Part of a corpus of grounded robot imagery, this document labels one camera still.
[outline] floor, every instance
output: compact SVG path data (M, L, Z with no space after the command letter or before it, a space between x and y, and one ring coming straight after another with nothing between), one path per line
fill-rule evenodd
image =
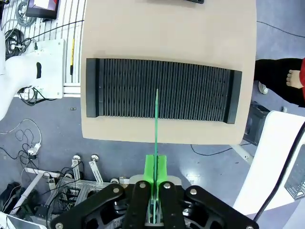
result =
M283 30L305 35L305 2L303 0L257 0L257 19L279 27ZM257 59L305 56L305 39L285 34L266 25L257 24ZM273 92L262 95L253 86L253 100L270 110L288 107L288 112L305 116L305 109L289 104ZM131 143L84 139L81 134L81 107L78 98L64 98L53 102L43 102L28 107L21 100L14 98L10 109L0 122L0 130L10 130L24 118L35 120L42 132L42 147L39 152L39 168L44 170L61 170L71 166L71 158L78 154L85 162L86 179L94 179L88 167L92 154L98 154L98 167L104 180L114 177L130 177L142 174L145 155L153 153L153 144ZM29 128L34 135L34 142L39 140L38 131L31 123L23 123L20 128ZM4 147L12 156L21 150L21 143L14 134L0 136L0 147ZM193 146L198 153L211 154L228 149L229 146ZM255 153L255 146L244 146L250 153ZM159 144L159 154L167 155L168 174L182 180L183 186L200 185L229 205L233 205L249 170L233 150L215 156L195 154L190 145ZM0 192L12 181L20 182L22 167L19 160L12 160L0 151ZM22 176L26 185L33 176ZM41 181L38 190L47 189ZM302 217L295 214L304 212L305 200L276 208L263 213L259 220L261 229L301 228L288 227L302 225Z

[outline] wooden table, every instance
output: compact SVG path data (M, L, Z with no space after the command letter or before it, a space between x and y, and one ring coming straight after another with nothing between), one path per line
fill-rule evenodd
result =
M238 144L248 116L256 51L255 1L87 1L81 53L85 138L154 142L154 120L86 117L86 59L135 58L195 63L243 72L236 122L159 120L158 142Z

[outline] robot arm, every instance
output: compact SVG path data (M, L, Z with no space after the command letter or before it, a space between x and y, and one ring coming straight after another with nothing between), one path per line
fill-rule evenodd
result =
M5 61L5 35L0 31L0 121L8 111L14 95L33 85L37 78L36 62L27 56Z

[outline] bolt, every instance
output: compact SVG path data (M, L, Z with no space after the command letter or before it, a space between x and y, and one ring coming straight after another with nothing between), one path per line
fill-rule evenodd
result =
M117 187L113 189L113 192L114 192L114 193L118 193L119 191L120 191L120 190L119 190Z
M190 191L190 193L191 193L192 195L196 195L196 194L197 194L197 191L196 191L196 189L192 188L191 191Z
M165 183L165 184L163 185L163 187L166 188L166 189L169 189L169 188L171 187L171 185L170 185L170 183Z
M57 223L57 224L55 225L55 228L56 228L56 229L63 229L63 224L62 224L62 223Z
M145 188L145 187L146 187L145 183L142 182L142 183L140 184L140 188Z

